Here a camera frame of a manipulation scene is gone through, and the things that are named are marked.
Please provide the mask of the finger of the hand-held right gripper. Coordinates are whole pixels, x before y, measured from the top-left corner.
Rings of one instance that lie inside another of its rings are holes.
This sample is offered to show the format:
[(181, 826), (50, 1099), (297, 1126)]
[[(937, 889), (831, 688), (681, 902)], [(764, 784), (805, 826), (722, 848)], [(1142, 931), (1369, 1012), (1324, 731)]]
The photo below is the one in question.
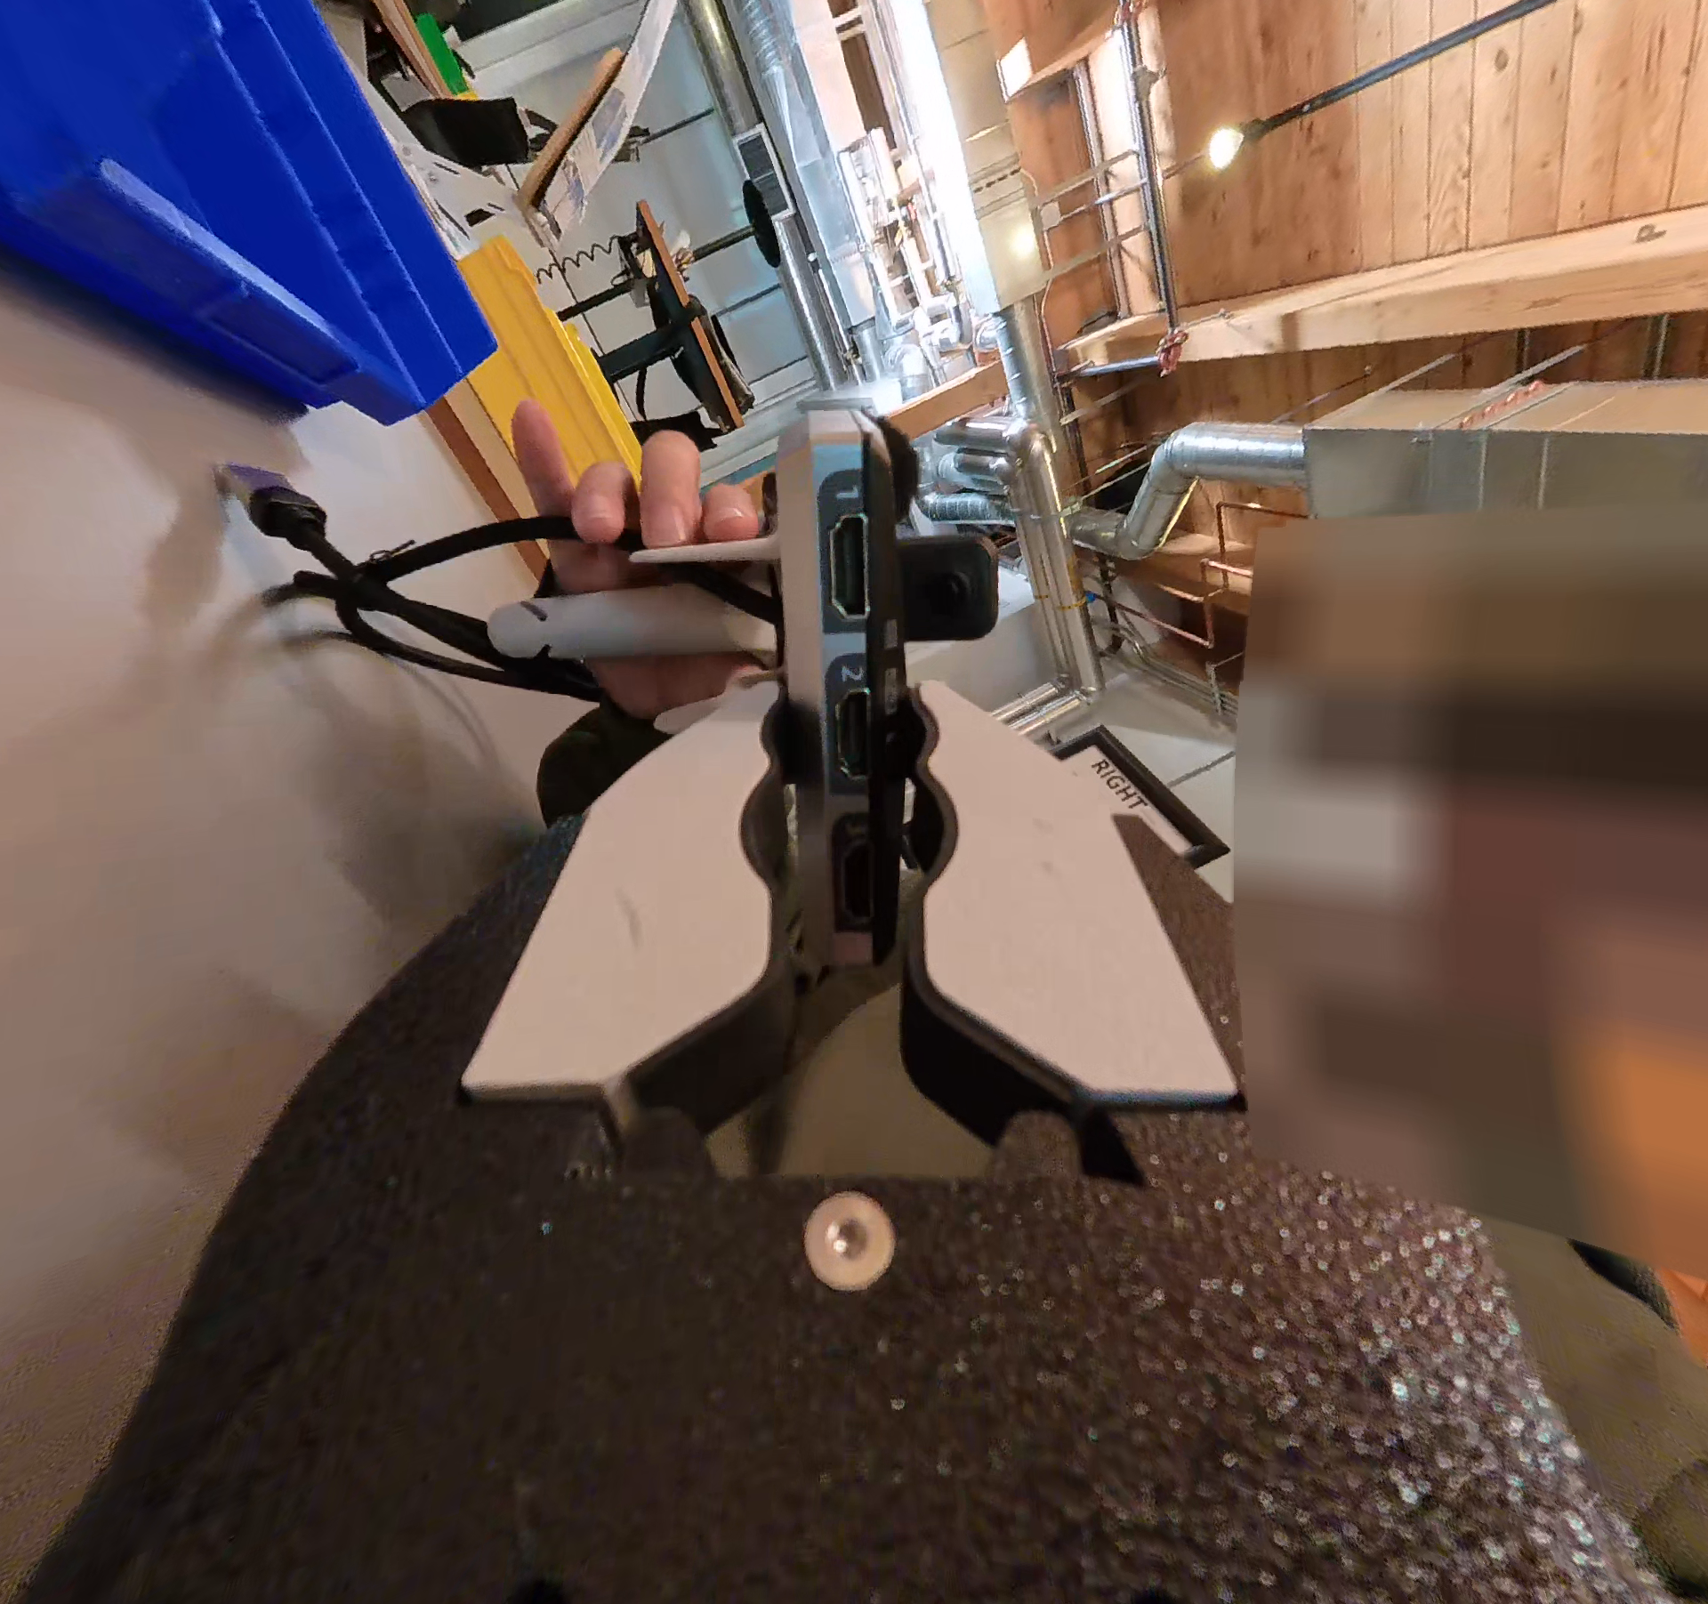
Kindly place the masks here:
[(741, 542), (695, 542), (677, 548), (634, 548), (631, 565), (638, 567), (690, 567), (690, 565), (711, 565), (711, 567), (758, 567), (758, 565), (778, 565), (779, 558), (779, 534), (759, 534), (758, 540)]
[(487, 635), (501, 657), (522, 662), (702, 652), (778, 659), (778, 628), (711, 592), (532, 595), (491, 611)]

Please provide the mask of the wooden table with black legs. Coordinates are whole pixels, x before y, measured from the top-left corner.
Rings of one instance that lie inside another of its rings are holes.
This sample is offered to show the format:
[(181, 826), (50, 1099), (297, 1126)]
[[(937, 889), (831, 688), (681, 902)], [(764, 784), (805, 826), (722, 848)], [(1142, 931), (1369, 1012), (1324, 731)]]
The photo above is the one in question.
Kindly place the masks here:
[[(634, 206), (634, 230), (614, 236), (610, 248), (624, 253), (625, 280), (558, 311), (558, 320), (571, 325), (624, 293), (640, 293), (651, 314), (651, 330), (617, 347), (594, 351), (598, 368), (611, 387), (621, 381), (634, 384), (638, 435), (648, 438), (661, 430), (677, 430), (690, 433), (701, 448), (711, 448), (731, 430), (741, 430), (754, 411), (752, 381), (741, 371), (717, 315), (692, 293), (682, 261), (672, 251), (651, 203), (640, 198)], [(654, 368), (672, 371), (692, 395), (690, 411), (675, 415), (654, 415), (648, 411), (648, 375)]]

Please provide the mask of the long white board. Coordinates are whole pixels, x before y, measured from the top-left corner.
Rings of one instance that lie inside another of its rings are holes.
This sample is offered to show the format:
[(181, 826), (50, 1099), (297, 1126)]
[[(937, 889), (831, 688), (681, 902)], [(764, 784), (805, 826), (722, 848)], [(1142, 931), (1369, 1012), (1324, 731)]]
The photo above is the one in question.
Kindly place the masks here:
[(610, 51), (517, 188), (532, 223), (577, 226), (634, 129), (640, 103), (667, 47), (681, 0), (645, 0), (628, 47)]

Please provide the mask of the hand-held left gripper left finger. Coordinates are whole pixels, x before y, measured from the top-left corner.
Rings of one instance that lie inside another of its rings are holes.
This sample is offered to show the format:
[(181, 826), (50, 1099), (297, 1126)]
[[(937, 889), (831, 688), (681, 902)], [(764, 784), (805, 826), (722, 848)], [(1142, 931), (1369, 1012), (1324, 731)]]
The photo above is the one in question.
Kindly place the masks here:
[(475, 1102), (575, 1102), (625, 1135), (717, 1129), (795, 1039), (792, 839), (752, 682), (638, 762), (571, 853), (460, 1079)]

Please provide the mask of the yellow plastic bin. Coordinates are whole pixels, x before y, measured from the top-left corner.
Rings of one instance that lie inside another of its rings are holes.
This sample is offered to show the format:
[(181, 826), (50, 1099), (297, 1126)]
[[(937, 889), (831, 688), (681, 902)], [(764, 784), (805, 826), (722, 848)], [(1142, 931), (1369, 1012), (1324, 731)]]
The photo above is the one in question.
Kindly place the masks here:
[(575, 475), (624, 461), (638, 482), (644, 443), (624, 401), (575, 325), (547, 306), (514, 241), (494, 236), (464, 253), (457, 271), (494, 333), (494, 353), (465, 381), (501, 435), (512, 443), (514, 411), (532, 400), (548, 413)]

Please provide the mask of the rectangular silver ventilation duct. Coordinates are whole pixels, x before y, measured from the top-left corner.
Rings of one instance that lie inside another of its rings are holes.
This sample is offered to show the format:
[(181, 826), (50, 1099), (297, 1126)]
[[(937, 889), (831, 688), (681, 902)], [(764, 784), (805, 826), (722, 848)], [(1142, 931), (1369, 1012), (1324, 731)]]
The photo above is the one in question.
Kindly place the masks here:
[(1673, 508), (1706, 500), (1706, 378), (1378, 391), (1306, 424), (1311, 512)]

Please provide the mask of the silver video switch hub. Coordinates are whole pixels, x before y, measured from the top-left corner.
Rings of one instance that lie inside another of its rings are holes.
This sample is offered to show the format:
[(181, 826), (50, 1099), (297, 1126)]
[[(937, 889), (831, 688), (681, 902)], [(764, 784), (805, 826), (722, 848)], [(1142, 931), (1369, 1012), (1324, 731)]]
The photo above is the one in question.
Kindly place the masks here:
[(805, 407), (774, 485), (778, 744), (798, 798), (801, 941), (824, 969), (881, 963), (899, 931), (919, 746), (887, 435), (854, 407)]

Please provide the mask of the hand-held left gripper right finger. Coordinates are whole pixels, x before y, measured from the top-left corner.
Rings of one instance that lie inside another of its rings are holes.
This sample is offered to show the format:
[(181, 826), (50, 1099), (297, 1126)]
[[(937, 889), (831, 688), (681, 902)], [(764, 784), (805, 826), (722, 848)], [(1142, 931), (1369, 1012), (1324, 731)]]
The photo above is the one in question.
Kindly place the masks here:
[(922, 682), (919, 905), (902, 962), (909, 1082), (982, 1143), (1067, 1126), (1079, 1172), (1139, 1180), (1128, 1113), (1229, 1106), (1235, 1063), (1145, 888), (1145, 834), (1035, 739)]

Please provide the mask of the person's right hand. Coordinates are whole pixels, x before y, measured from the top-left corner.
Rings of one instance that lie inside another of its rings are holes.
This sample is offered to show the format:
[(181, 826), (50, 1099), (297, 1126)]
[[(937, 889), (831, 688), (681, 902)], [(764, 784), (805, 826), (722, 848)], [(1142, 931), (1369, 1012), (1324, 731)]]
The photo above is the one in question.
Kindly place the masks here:
[[(565, 517), (575, 540), (548, 542), (554, 592), (611, 592), (651, 585), (631, 567), (624, 537), (645, 548), (747, 542), (759, 530), (741, 485), (701, 487), (701, 454), (677, 430), (644, 443), (640, 475), (621, 460), (591, 461), (571, 475), (564, 438), (544, 404), (522, 400), (512, 420), (512, 450), (541, 517)], [(657, 719), (725, 694), (758, 662), (737, 652), (631, 657), (591, 662), (610, 702), (631, 719)]]

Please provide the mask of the blue plastic bin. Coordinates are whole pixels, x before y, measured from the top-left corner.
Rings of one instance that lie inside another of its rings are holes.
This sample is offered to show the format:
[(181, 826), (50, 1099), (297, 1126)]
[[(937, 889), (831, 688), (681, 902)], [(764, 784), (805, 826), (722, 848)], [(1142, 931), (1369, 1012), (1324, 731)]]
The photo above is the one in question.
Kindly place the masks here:
[(4, 244), (377, 421), (497, 351), (311, 0), (4, 0)]

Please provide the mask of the round silver ventilation duct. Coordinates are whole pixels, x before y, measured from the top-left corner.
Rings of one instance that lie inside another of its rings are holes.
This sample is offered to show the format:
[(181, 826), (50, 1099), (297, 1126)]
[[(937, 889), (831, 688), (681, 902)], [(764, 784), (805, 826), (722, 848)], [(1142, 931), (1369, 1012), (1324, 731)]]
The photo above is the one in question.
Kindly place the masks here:
[(1059, 404), (1038, 296), (998, 311), (994, 340), (1011, 413), (951, 420), (932, 438), (961, 461), (992, 468), (1004, 500), (998, 510), (1018, 528), (1057, 679), (1009, 702), (998, 719), (1044, 739), (1099, 707), (1107, 694), (1078, 545), (1088, 542), (1104, 558), (1152, 555), (1172, 537), (1196, 482), (1302, 487), (1308, 444), (1306, 430), (1286, 421), (1188, 421), (1157, 444), (1128, 510), (1071, 512), (1057, 482)]

